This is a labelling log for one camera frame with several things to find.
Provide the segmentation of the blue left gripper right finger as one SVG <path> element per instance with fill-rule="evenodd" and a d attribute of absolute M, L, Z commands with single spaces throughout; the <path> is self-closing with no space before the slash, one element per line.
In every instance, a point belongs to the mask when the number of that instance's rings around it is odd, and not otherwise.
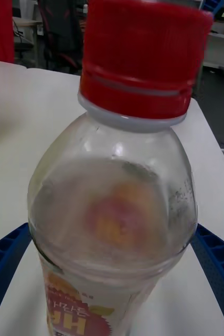
<path fill-rule="evenodd" d="M 190 243 L 224 316 L 224 241 L 199 224 Z"/>

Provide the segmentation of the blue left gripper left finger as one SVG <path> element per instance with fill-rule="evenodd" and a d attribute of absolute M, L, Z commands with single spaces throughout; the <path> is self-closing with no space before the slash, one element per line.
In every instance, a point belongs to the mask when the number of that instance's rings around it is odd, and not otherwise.
<path fill-rule="evenodd" d="M 31 235 L 27 223 L 0 239 L 0 306 L 30 242 Z"/>

